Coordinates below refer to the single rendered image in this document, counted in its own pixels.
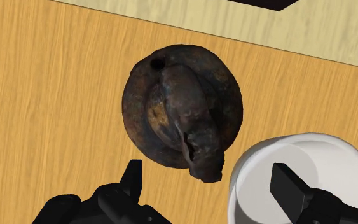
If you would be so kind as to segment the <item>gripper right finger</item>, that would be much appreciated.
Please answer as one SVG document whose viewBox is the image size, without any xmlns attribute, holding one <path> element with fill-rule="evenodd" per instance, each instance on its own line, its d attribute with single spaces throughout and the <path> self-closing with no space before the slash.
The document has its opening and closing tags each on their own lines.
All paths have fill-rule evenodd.
<svg viewBox="0 0 358 224">
<path fill-rule="evenodd" d="M 358 224 L 358 208 L 308 186 L 285 163 L 274 163 L 270 193 L 292 224 Z"/>
</svg>

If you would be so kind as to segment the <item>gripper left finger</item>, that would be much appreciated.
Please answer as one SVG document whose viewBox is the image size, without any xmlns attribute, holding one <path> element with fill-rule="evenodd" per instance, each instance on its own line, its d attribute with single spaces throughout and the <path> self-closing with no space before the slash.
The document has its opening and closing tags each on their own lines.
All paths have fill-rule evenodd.
<svg viewBox="0 0 358 224">
<path fill-rule="evenodd" d="M 129 161 L 119 183 L 99 186 L 82 201 L 74 194 L 49 199 L 32 224 L 172 224 L 150 205 L 139 205 L 142 161 Z"/>
</svg>

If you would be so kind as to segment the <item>white bowl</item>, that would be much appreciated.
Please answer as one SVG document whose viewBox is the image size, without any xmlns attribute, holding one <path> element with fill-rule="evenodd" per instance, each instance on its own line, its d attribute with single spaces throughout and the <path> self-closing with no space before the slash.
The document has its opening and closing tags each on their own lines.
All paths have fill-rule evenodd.
<svg viewBox="0 0 358 224">
<path fill-rule="evenodd" d="M 274 163 L 285 163 L 308 186 L 358 207 L 358 150 L 328 134 L 294 134 L 261 141 L 237 160 L 230 178 L 228 224 L 291 224 L 270 193 Z"/>
</svg>

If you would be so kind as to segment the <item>dark brown rusty round figure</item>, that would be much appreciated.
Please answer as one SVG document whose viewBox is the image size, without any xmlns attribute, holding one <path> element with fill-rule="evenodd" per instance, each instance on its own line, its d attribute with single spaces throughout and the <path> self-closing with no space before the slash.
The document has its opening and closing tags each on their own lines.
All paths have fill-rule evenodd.
<svg viewBox="0 0 358 224">
<path fill-rule="evenodd" d="M 215 53 L 185 44 L 154 51 L 133 66 L 121 108 L 130 140 L 146 157 L 204 183 L 222 179 L 244 107 L 238 82 Z"/>
</svg>

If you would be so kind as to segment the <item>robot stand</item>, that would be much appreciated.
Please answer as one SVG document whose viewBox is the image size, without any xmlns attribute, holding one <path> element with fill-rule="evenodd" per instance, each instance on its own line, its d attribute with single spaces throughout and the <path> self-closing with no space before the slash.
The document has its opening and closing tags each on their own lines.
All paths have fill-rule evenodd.
<svg viewBox="0 0 358 224">
<path fill-rule="evenodd" d="M 229 0 L 273 11 L 282 11 L 299 0 Z"/>
</svg>

